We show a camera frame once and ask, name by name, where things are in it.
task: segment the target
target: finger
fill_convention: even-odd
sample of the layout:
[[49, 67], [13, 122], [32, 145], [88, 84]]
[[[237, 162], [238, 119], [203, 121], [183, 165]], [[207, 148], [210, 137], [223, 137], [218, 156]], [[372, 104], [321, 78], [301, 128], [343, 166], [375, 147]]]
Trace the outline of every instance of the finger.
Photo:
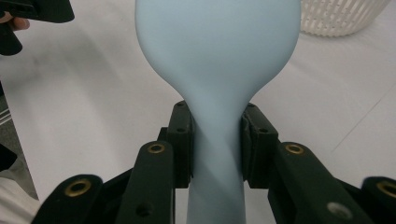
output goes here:
[[26, 30], [30, 26], [30, 22], [24, 18], [16, 17], [12, 21], [14, 30]]
[[6, 12], [6, 15], [4, 17], [0, 18], [0, 23], [4, 23], [6, 21], [10, 21], [11, 19], [12, 19], [12, 16], [9, 15], [8, 12]]

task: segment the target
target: screw hole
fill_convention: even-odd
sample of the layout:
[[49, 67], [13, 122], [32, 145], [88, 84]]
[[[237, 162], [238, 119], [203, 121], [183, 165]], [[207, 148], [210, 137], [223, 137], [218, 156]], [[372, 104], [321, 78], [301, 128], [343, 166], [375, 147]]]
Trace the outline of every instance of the screw hole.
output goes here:
[[91, 181], [88, 179], [79, 179], [71, 183], [64, 190], [64, 194], [69, 197], [77, 197], [81, 194], [84, 194], [91, 188]]
[[154, 144], [148, 148], [149, 153], [161, 153], [163, 151], [165, 151], [165, 146], [161, 144]]
[[136, 207], [136, 214], [140, 217], [148, 217], [154, 211], [152, 203], [141, 203]]
[[268, 133], [268, 130], [266, 130], [266, 129], [264, 129], [264, 128], [260, 128], [260, 129], [259, 129], [259, 132], [261, 132], [261, 133]]
[[19, 12], [25, 12], [25, 11], [26, 11], [26, 8], [23, 7], [23, 6], [17, 6], [16, 9], [17, 9], [17, 11], [19, 11]]
[[353, 218], [352, 212], [341, 203], [328, 203], [327, 209], [335, 216], [343, 220], [351, 220]]
[[297, 145], [286, 145], [286, 150], [296, 155], [302, 154], [304, 152], [304, 149]]
[[388, 181], [382, 181], [376, 184], [376, 186], [385, 194], [392, 198], [396, 198], [396, 185]]

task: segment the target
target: human hand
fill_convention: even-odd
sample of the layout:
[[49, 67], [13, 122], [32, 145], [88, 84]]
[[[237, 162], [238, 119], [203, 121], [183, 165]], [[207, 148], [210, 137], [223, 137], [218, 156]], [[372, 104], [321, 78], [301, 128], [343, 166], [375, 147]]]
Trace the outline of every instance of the human hand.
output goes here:
[[14, 31], [26, 30], [30, 26], [30, 22], [24, 18], [15, 17], [13, 18], [8, 12], [5, 12], [5, 16], [0, 18], [0, 23], [8, 22]]

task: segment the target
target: black handle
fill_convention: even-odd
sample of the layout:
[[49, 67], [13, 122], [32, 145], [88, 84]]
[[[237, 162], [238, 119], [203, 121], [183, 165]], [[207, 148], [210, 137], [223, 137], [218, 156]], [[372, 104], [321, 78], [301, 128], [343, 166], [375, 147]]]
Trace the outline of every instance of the black handle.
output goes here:
[[19, 53], [22, 44], [8, 23], [0, 23], [0, 54], [10, 56]]

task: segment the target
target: plastic basket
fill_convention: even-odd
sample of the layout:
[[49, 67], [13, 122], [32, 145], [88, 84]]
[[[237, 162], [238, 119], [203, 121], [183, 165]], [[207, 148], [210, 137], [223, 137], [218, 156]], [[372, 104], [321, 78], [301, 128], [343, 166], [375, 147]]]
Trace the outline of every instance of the plastic basket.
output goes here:
[[312, 35], [341, 36], [369, 25], [390, 0], [301, 0], [301, 30]]

